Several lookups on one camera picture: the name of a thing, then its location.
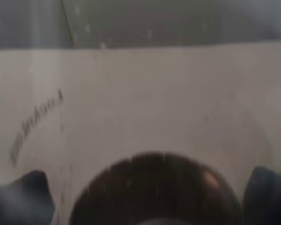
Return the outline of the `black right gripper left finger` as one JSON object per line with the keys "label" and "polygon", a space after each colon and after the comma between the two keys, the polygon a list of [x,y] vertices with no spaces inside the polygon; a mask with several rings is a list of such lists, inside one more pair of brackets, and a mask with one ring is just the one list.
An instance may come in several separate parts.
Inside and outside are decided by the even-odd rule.
{"label": "black right gripper left finger", "polygon": [[33,170],[0,185],[0,225],[50,225],[54,212],[44,171]]}

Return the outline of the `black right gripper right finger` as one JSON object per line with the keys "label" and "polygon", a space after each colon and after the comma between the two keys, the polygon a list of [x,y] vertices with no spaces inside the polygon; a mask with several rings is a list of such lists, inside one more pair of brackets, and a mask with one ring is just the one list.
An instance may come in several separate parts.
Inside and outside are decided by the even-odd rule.
{"label": "black right gripper right finger", "polygon": [[281,225],[281,174],[255,167],[244,192],[242,211],[245,225]]}

